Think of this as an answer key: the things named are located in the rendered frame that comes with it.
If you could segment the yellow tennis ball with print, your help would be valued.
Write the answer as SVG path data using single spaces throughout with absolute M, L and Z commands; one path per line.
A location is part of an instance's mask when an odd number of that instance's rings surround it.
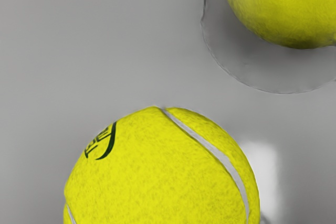
M 116 120 L 83 150 L 63 224 L 260 224 L 253 170 L 236 141 L 187 109 Z

